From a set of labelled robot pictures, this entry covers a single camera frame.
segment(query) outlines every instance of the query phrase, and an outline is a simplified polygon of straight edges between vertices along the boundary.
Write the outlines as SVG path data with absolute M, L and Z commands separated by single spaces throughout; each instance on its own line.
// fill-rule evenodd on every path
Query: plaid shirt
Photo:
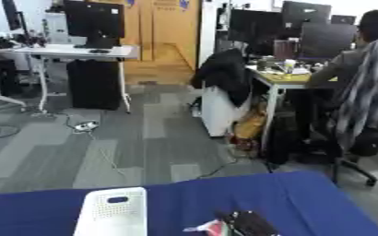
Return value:
M 378 128 L 378 41 L 368 46 L 363 64 L 342 99 L 335 135 L 338 144 L 347 150 L 364 127 Z

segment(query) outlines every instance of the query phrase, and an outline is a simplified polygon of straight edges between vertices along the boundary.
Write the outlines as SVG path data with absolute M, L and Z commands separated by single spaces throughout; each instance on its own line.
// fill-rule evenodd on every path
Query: black jacket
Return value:
M 191 84 L 195 89 L 201 89 L 204 81 L 206 87 L 217 86 L 228 93 L 233 105 L 240 107 L 250 95 L 251 78 L 245 69 L 242 53 L 231 49 L 209 56 L 195 73 Z

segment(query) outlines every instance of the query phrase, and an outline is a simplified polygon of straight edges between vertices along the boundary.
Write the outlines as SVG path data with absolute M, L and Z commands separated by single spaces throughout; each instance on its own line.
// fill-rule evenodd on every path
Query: computer monitor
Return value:
M 2 0 L 3 9 L 6 13 L 6 20 L 8 21 L 8 27 L 10 30 L 23 29 L 24 42 L 30 44 L 29 29 L 27 28 L 26 19 L 21 11 L 17 11 L 14 0 Z
M 87 37 L 85 48 L 112 48 L 109 39 L 124 38 L 124 6 L 65 0 L 68 34 Z
M 289 37 L 298 38 L 304 22 L 327 24 L 330 13 L 330 5 L 285 1 L 282 6 L 285 33 Z
M 274 38 L 282 31 L 278 12 L 231 10 L 230 41 L 252 42 Z
M 353 16 L 333 15 L 331 17 L 331 24 L 354 25 L 356 18 Z
M 3 9 L 6 12 L 6 20 L 10 30 L 20 29 L 21 23 L 14 0 L 3 0 Z
M 344 24 L 304 23 L 298 59 L 322 62 L 349 50 L 357 27 Z

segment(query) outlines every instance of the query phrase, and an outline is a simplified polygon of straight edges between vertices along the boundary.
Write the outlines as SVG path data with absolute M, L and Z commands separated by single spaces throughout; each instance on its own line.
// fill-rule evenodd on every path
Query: blue table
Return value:
M 283 236 L 378 236 L 378 226 L 323 175 L 310 171 L 147 186 L 149 235 L 197 235 L 183 228 L 216 210 L 253 210 Z M 0 236 L 71 236 L 92 190 L 0 195 Z

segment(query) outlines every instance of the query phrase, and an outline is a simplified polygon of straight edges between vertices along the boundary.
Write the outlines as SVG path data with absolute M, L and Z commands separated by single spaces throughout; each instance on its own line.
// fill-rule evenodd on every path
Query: speaker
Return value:
M 117 110 L 120 106 L 117 62 L 74 61 L 67 64 L 74 108 Z

